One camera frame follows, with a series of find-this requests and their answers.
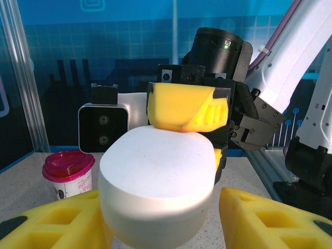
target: white foam cylinder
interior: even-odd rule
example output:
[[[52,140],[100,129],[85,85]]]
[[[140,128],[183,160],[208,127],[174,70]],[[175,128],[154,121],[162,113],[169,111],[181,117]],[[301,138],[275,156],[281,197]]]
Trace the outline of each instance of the white foam cylinder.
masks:
[[[100,162],[102,214],[138,249],[171,249],[201,228],[211,203],[214,148],[203,135],[152,126],[130,130]]]

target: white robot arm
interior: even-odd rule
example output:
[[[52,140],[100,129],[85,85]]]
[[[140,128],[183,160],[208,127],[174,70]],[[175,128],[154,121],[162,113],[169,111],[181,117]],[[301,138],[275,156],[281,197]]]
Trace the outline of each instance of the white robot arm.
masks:
[[[286,167],[300,178],[295,206],[332,219],[332,1],[302,0],[268,55],[246,83],[258,99],[283,113],[309,65],[326,44],[306,117],[285,146]]]

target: white table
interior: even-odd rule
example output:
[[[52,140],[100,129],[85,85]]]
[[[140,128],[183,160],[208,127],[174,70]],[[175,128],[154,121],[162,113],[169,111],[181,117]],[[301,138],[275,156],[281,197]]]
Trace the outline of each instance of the white table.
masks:
[[[34,153],[9,170],[0,174],[0,222],[13,215],[56,201],[52,184],[42,176],[42,165],[47,153]],[[96,164],[92,168],[93,188],[98,186],[98,170],[101,155],[94,155]],[[220,181],[215,185],[213,202],[202,229],[180,249],[225,248],[219,217],[219,196],[223,187],[242,189],[269,198],[263,183],[247,158],[228,158]],[[116,238],[113,249],[130,249]]]

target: yogurt cup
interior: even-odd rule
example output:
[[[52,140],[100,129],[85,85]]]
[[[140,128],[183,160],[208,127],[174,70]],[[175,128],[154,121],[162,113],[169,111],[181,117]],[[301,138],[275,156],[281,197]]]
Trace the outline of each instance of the yogurt cup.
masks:
[[[92,190],[91,168],[95,158],[80,150],[69,150],[48,156],[43,176],[53,183],[58,200]]]

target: glass panel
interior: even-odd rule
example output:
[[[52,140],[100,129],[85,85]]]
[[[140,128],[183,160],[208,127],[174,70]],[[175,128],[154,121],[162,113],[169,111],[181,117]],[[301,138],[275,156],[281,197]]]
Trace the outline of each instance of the glass panel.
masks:
[[[78,145],[93,83],[145,92],[172,57],[172,1],[18,1],[49,144]]]
[[[0,171],[33,151],[22,102],[6,43],[0,27]]]

